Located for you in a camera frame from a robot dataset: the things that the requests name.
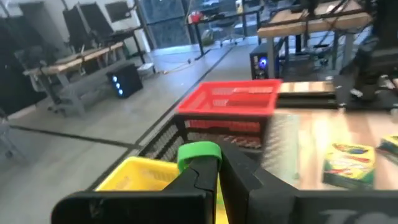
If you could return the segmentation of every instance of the crayola crayon box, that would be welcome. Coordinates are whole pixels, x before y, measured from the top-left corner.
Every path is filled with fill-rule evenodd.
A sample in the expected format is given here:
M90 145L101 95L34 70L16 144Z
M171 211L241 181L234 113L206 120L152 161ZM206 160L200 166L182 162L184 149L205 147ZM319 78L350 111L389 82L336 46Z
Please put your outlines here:
M334 143L325 155L323 182L347 189L372 189L374 161L373 147Z
M386 136L381 139L379 150L388 155L393 162L398 161L398 134Z

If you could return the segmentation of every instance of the yellow basket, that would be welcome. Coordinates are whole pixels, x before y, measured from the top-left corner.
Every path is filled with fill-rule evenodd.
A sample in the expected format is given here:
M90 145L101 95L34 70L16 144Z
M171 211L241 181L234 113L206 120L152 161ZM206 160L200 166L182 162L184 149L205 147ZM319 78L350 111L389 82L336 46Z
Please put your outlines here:
M130 157L122 162L96 191L163 190L177 176L177 164L141 157ZM218 183L217 201L222 201ZM223 203L217 203L216 224L228 224Z

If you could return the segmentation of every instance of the blue led light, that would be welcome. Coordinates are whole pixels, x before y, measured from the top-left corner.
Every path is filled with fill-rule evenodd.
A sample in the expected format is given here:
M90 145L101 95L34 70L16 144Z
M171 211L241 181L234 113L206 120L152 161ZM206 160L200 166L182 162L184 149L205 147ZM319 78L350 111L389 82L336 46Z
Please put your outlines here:
M259 68L265 69L267 67L267 59L266 58L260 58L259 61Z

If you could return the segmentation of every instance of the gray floor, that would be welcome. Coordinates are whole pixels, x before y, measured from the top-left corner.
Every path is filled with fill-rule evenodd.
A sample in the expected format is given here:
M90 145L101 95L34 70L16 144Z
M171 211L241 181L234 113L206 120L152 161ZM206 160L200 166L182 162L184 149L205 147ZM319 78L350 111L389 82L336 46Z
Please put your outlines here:
M225 45L191 65L183 63L187 58L196 57L198 52L158 55L153 58L157 69L170 73L147 79L144 89L126 100L108 96L88 108L84 118L64 118L39 105L35 111L11 123L134 143L206 73L206 81L250 79L248 54L255 47ZM145 144L172 113L141 144ZM0 223L48 223L51 209L59 199L86 189L126 150L30 131L12 130L11 136L26 154L27 161L0 156Z

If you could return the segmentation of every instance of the plastic basket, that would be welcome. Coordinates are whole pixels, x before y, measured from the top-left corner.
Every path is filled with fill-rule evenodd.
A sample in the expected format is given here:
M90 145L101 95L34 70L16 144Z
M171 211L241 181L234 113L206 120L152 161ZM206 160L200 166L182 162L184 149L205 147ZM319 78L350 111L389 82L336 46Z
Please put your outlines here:
M123 161L103 182L96 191L122 190L163 190L179 174L177 164L156 161L141 157L130 157ZM218 184L218 200L221 188ZM227 224L225 207L217 203L216 224Z
M175 162L178 148L195 141L227 141L258 161L270 117L175 114L147 143L139 156Z
M271 115L281 84L273 79L202 83L186 97L178 113Z

